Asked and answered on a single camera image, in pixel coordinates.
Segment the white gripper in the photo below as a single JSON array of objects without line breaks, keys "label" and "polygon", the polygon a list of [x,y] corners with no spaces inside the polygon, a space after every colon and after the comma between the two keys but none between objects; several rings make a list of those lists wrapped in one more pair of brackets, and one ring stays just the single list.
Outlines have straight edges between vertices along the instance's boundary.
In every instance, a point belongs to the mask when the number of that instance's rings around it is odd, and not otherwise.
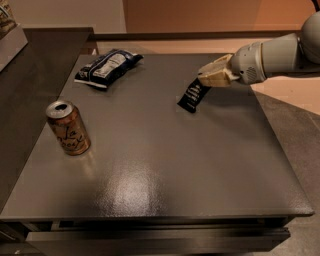
[{"label": "white gripper", "polygon": [[238,79],[247,85],[265,81],[262,43],[256,42],[246,45],[234,55],[223,55],[202,66],[198,71],[198,79],[202,85],[207,87],[228,87],[232,81]]}]

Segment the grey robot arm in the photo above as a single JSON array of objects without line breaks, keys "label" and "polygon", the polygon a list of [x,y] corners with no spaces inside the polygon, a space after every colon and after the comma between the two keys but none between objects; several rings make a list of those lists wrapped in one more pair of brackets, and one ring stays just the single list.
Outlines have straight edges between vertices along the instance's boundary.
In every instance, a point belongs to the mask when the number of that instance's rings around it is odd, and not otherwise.
[{"label": "grey robot arm", "polygon": [[208,87],[227,87],[232,81],[251,85],[274,76],[317,73],[319,64],[320,12],[316,12],[299,33],[245,45],[201,67],[198,79]]}]

